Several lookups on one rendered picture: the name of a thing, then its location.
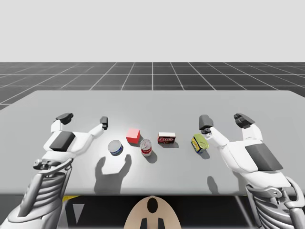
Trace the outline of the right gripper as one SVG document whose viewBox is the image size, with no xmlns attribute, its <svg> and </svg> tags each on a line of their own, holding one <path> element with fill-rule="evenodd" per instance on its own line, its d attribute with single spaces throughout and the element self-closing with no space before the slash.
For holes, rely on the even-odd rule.
<svg viewBox="0 0 305 229">
<path fill-rule="evenodd" d="M 226 165 L 239 173 L 253 187 L 290 187 L 283 175 L 283 166 L 263 143 L 263 136 L 255 121 L 236 113 L 235 123 L 241 128 L 243 141 L 229 142 L 206 114 L 199 117 L 199 130 L 209 145 L 220 147 Z"/>
</svg>

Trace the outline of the red and white can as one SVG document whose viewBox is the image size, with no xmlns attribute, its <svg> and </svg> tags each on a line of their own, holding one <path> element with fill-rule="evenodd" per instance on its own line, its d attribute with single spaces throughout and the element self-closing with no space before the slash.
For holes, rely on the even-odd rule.
<svg viewBox="0 0 305 229">
<path fill-rule="evenodd" d="M 152 151 L 152 144 L 151 144 L 150 140 L 143 139 L 140 142 L 140 149 L 141 149 L 143 156 L 150 156 L 151 151 Z"/>
</svg>

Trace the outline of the red and white carton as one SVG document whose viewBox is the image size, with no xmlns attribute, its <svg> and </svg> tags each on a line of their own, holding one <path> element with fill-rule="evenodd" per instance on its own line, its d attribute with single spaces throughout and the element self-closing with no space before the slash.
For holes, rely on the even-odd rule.
<svg viewBox="0 0 305 229">
<path fill-rule="evenodd" d="M 159 132 L 158 143 L 159 144 L 172 144 L 175 142 L 176 134 L 174 132 Z"/>
</svg>

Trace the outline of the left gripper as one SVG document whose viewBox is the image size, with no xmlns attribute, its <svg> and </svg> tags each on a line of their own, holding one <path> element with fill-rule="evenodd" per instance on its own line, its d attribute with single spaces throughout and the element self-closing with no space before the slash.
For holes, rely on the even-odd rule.
<svg viewBox="0 0 305 229">
<path fill-rule="evenodd" d="M 90 137 L 96 139 L 108 129 L 108 117 L 102 116 L 100 123 L 88 133 L 62 131 L 64 125 L 71 122 L 73 113 L 64 113 L 55 118 L 51 124 L 51 137 L 43 149 L 46 151 L 43 161 L 63 163 L 68 159 L 84 154 L 90 146 Z"/>
</svg>

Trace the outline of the blue flat can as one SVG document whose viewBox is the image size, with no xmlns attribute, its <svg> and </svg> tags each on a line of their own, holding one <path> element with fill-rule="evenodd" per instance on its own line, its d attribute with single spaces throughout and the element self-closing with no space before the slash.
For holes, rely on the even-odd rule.
<svg viewBox="0 0 305 229">
<path fill-rule="evenodd" d="M 108 144 L 108 151 L 113 155 L 117 156 L 123 151 L 123 146 L 119 140 L 112 140 Z"/>
</svg>

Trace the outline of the tan robot part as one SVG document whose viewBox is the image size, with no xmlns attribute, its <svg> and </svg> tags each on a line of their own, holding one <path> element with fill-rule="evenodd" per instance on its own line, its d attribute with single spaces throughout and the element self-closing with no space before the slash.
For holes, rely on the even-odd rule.
<svg viewBox="0 0 305 229">
<path fill-rule="evenodd" d="M 182 229 L 174 209 L 165 200 L 149 196 L 130 211 L 123 229 Z"/>
</svg>

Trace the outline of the green and blue rectangular can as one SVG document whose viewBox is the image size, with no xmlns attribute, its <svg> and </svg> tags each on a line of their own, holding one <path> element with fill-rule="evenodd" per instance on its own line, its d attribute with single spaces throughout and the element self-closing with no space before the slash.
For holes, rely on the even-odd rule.
<svg viewBox="0 0 305 229">
<path fill-rule="evenodd" d="M 194 134 L 191 139 L 191 144 L 198 154 L 205 152 L 209 148 L 209 144 L 202 134 Z"/>
</svg>

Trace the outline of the pink cube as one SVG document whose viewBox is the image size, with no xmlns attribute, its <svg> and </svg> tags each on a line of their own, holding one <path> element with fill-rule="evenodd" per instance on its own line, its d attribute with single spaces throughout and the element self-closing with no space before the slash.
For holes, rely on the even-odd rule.
<svg viewBox="0 0 305 229">
<path fill-rule="evenodd" d="M 126 140 L 131 144 L 138 144 L 140 139 L 140 130 L 135 128 L 130 128 L 126 134 Z"/>
</svg>

